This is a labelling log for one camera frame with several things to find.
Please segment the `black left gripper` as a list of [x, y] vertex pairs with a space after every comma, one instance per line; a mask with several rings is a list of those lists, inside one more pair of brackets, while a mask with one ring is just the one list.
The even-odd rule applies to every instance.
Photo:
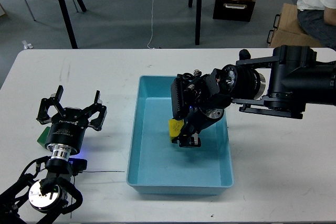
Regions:
[[[48, 124], [51, 127], [44, 147], [51, 152], [56, 144], [62, 144], [71, 148], [70, 155], [80, 153], [85, 130], [90, 127], [95, 131], [101, 131], [107, 114], [107, 107], [100, 100], [100, 91], [96, 91], [92, 105], [83, 110], [66, 108], [60, 104], [64, 88], [60, 85], [56, 93], [49, 98], [42, 98], [36, 120], [40, 124]], [[54, 106], [57, 114], [50, 117], [48, 110]]]

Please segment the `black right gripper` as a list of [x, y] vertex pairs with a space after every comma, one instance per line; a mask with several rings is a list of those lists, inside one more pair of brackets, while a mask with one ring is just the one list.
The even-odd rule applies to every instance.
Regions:
[[201, 147], [202, 142], [198, 134], [221, 120], [225, 109], [202, 109], [192, 107], [181, 129], [182, 136], [171, 136], [171, 143], [178, 144], [179, 147]]

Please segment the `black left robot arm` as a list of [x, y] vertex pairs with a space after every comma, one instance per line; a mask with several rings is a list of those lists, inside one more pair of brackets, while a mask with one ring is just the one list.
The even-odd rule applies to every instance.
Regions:
[[63, 91], [59, 86], [50, 98], [43, 98], [37, 115], [40, 124], [51, 125], [44, 142], [51, 155], [33, 160], [35, 173], [30, 174], [25, 168], [17, 182], [1, 194], [1, 223], [24, 223], [18, 212], [27, 201], [44, 214], [39, 223], [53, 223], [83, 202], [71, 178], [86, 170], [87, 160], [74, 156], [80, 153], [87, 128], [102, 129], [107, 108], [99, 91], [93, 104], [84, 109], [63, 108], [60, 104]]

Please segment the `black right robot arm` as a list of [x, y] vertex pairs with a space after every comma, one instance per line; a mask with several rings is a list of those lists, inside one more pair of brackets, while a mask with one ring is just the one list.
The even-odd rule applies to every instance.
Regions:
[[335, 62], [319, 62], [308, 46], [283, 45], [272, 56], [239, 52], [234, 65], [178, 74], [171, 84], [171, 142], [199, 147], [202, 130], [224, 116], [231, 104], [245, 113], [301, 119], [307, 104], [335, 105]]

